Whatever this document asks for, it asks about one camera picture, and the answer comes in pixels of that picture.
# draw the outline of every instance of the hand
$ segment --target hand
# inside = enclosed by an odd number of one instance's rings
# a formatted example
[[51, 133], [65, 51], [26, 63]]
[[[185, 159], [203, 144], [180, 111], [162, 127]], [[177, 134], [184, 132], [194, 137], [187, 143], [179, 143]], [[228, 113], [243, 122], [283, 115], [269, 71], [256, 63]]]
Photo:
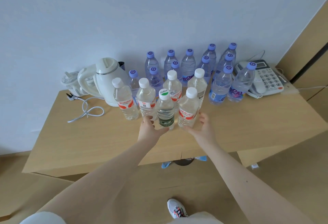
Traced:
[[201, 148], [206, 144], [216, 144], [214, 128], [211, 125], [210, 118], [207, 114], [199, 112], [199, 120], [203, 123], [202, 129], [200, 131], [194, 130], [191, 127], [185, 126], [184, 129], [188, 131], [199, 144]]
[[151, 115], [146, 115], [140, 125], [138, 141], [145, 140], [152, 146], [156, 145], [159, 137], [166, 133], [170, 128], [164, 127], [156, 130]]

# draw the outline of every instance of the white kettle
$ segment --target white kettle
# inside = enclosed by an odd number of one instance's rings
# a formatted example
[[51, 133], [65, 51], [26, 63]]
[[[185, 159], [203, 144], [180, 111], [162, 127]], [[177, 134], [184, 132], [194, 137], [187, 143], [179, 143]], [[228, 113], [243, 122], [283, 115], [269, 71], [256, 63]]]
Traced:
[[[85, 81], [87, 77], [93, 77], [97, 89], [87, 84]], [[105, 57], [100, 59], [96, 64], [81, 69], [77, 80], [81, 88], [87, 93], [104, 98], [108, 105], [118, 107], [113, 96], [114, 86], [112, 84], [112, 80], [116, 77], [121, 78], [125, 85], [129, 85], [129, 76], [120, 68], [118, 62], [111, 57]]]

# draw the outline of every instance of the purple bottle cap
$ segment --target purple bottle cap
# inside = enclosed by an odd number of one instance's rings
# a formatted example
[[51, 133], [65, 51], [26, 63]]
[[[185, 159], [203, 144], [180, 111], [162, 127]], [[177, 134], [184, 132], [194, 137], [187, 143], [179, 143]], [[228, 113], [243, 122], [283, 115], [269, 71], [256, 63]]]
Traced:
[[210, 57], [209, 56], [203, 56], [202, 57], [202, 62], [203, 63], [209, 63], [210, 62]]
[[136, 78], [136, 77], [138, 77], [138, 72], [136, 70], [130, 70], [129, 71], [129, 76], [131, 78]]
[[232, 73], [233, 70], [234, 70], [234, 69], [233, 69], [232, 66], [230, 66], [230, 65], [226, 65], [226, 66], [224, 66], [224, 68], [223, 68], [223, 72], [224, 72], [224, 73], [228, 73], [228, 74]]
[[152, 68], [150, 68], [149, 72], [152, 75], [156, 75], [158, 73], [158, 69], [156, 67], [152, 67]]
[[215, 48], [216, 48], [215, 44], [209, 44], [207, 49], [209, 49], [210, 51], [214, 51]]
[[256, 69], [256, 66], [257, 66], [257, 64], [256, 63], [254, 63], [254, 62], [249, 62], [248, 64], [247, 64], [247, 69], [249, 69], [249, 70], [255, 70]]
[[186, 51], [186, 55], [187, 55], [187, 56], [192, 56], [192, 55], [194, 55], [194, 50], [193, 50], [193, 49], [187, 49], [187, 51]]
[[228, 53], [225, 56], [225, 60], [227, 60], [227, 61], [232, 61], [234, 58], [235, 58], [235, 55], [234, 54], [231, 54], [231, 53]]
[[231, 44], [229, 44], [229, 49], [230, 50], [234, 50], [234, 49], [236, 49], [237, 48], [237, 44], [236, 43], [231, 43]]
[[175, 55], [175, 51], [174, 50], [168, 50], [167, 51], [167, 55], [168, 56], [174, 56]]
[[154, 52], [147, 52], [147, 58], [153, 59], [155, 57]]
[[173, 69], [178, 69], [178, 68], [179, 68], [179, 62], [178, 62], [178, 61], [173, 61], [173, 62], [171, 63], [171, 67], [172, 67]]

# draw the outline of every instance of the red and white label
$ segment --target red and white label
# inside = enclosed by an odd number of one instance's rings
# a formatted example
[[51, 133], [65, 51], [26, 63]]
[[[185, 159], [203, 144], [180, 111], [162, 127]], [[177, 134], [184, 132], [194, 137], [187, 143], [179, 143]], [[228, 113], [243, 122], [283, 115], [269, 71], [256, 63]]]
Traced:
[[140, 108], [145, 109], [145, 110], [151, 110], [156, 105], [156, 97], [154, 98], [154, 100], [152, 102], [142, 102], [139, 100], [138, 100], [138, 102], [139, 102]]
[[182, 96], [182, 91], [180, 91], [178, 93], [174, 93], [174, 94], [170, 93], [170, 97], [174, 102], [176, 102], [178, 99], [180, 99], [181, 96]]
[[193, 118], [195, 118], [196, 113], [194, 113], [194, 114], [192, 114], [192, 113], [188, 113], [188, 112], [182, 110], [181, 108], [179, 108], [179, 115], [180, 115], [182, 118], [185, 118], [186, 120], [192, 120]]
[[120, 107], [120, 109], [127, 109], [133, 106], [134, 102], [133, 99], [131, 98], [128, 101], [123, 101], [123, 102], [117, 102], [118, 106]]

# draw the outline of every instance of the white wall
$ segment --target white wall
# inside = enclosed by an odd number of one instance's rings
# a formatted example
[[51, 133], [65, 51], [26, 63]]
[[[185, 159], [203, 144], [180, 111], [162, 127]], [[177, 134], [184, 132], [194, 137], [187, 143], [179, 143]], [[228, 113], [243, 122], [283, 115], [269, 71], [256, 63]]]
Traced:
[[32, 149], [64, 71], [110, 56], [143, 75], [149, 50], [200, 59], [212, 42], [277, 63], [324, 1], [0, 0], [0, 154]]

